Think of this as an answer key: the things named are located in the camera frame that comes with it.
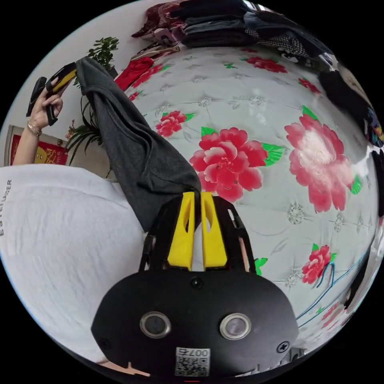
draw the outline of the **red cloth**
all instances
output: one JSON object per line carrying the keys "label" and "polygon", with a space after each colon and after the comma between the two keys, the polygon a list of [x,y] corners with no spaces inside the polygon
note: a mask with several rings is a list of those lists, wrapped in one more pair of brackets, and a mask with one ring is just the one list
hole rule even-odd
{"label": "red cloth", "polygon": [[140,31],[137,31],[132,37],[141,37],[156,29],[176,27],[183,24],[177,18],[171,18],[170,12],[180,8],[180,3],[185,0],[176,0],[167,3],[156,4],[147,9],[145,22]]}
{"label": "red cloth", "polygon": [[125,91],[133,82],[135,82],[143,73],[148,71],[153,65],[150,57],[132,60],[128,67],[124,69],[120,76],[115,79],[115,83],[120,89]]}

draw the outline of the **red poster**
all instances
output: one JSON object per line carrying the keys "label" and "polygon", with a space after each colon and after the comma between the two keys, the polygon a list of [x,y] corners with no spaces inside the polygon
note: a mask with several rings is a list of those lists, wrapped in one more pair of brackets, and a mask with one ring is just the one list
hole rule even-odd
{"label": "red poster", "polygon": [[[14,135],[11,145],[11,165],[15,158],[16,150],[19,145],[21,136]],[[65,165],[68,159],[68,153],[65,148],[54,144],[44,143],[39,141],[39,146],[36,152],[35,164],[58,164]]]}

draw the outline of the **floral bedsheet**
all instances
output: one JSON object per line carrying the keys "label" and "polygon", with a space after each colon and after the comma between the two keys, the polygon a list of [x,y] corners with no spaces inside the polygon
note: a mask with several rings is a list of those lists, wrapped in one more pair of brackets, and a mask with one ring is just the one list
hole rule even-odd
{"label": "floral bedsheet", "polygon": [[367,142],[312,72],[259,48],[183,48],[127,91],[192,164],[202,187],[231,201],[257,273],[290,299],[311,350],[346,319],[341,302],[378,227]]}

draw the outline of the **qr code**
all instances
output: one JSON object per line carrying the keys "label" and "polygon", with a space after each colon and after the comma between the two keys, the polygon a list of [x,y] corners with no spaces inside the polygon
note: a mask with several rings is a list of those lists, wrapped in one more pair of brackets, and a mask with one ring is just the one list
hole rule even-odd
{"label": "qr code", "polygon": [[210,350],[194,348],[176,349],[175,376],[209,376]]}

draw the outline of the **black device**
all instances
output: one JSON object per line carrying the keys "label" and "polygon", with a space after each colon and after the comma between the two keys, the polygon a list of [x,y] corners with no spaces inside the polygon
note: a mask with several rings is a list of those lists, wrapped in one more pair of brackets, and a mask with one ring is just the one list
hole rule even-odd
{"label": "black device", "polygon": [[[204,272],[193,272],[200,222]],[[208,192],[162,207],[139,271],[107,292],[91,331],[109,361],[181,382],[274,368],[298,335],[288,298],[256,273],[236,209]]]}
{"label": "black device", "polygon": [[[76,63],[65,65],[58,72],[56,72],[48,81],[45,77],[40,77],[36,81],[35,87],[33,88],[26,117],[31,116],[32,109],[36,103],[36,100],[38,99],[38,97],[40,96],[44,88],[47,88],[48,90],[47,98],[49,98],[52,95],[57,94],[60,90],[62,90],[75,77],[76,77]],[[53,86],[52,81],[56,78],[58,78],[58,80],[56,84]],[[46,106],[46,113],[48,117],[48,124],[52,126],[57,121],[52,105],[49,104]]]}

